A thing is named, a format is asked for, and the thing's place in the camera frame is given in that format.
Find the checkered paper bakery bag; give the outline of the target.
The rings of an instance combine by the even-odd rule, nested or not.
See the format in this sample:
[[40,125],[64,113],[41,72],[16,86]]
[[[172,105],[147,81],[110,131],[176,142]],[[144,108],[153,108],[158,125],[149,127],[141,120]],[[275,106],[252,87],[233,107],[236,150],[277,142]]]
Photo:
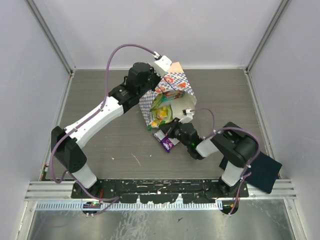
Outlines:
[[149,90],[139,100],[139,107],[149,130],[174,119],[190,122],[193,117],[184,111],[194,110],[197,99],[179,62],[174,62],[155,90]]

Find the yellow green Fox's candy bag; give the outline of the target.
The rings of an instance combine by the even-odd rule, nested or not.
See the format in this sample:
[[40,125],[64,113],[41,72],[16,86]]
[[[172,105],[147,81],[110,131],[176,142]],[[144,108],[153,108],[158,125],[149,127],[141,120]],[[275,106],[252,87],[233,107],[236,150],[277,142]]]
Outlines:
[[160,125],[168,124],[173,120],[173,110],[170,103],[170,98],[165,94],[158,94],[153,100],[149,115],[148,129],[158,128]]

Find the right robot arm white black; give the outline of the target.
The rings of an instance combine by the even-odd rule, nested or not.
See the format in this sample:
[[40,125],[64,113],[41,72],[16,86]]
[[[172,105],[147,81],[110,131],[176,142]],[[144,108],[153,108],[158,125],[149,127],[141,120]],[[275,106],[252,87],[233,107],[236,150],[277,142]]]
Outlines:
[[226,166],[218,180],[218,189],[225,197],[231,197],[237,191],[239,181],[244,178],[245,169],[260,153],[258,140],[233,122],[228,122],[205,138],[198,135],[190,122],[173,120],[161,125],[159,129],[166,137],[182,143],[195,160],[202,160],[216,152],[223,155]]

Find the small purple snack packet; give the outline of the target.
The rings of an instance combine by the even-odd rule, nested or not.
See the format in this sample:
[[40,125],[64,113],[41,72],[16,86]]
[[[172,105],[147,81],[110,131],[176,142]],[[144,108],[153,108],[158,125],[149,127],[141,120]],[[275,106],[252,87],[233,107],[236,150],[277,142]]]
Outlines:
[[180,142],[176,138],[169,138],[161,130],[156,131],[153,136],[167,153],[170,153],[171,150]]

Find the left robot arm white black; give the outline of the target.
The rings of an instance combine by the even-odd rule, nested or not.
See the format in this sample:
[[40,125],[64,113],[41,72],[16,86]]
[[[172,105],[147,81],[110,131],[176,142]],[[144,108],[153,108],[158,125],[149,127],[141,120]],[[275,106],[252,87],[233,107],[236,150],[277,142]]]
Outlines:
[[100,105],[66,128],[56,126],[51,131],[51,158],[56,158],[78,180],[88,198],[99,195],[100,185],[82,148],[108,123],[137,105],[146,92],[154,91],[169,68],[159,60],[152,64],[136,62]]

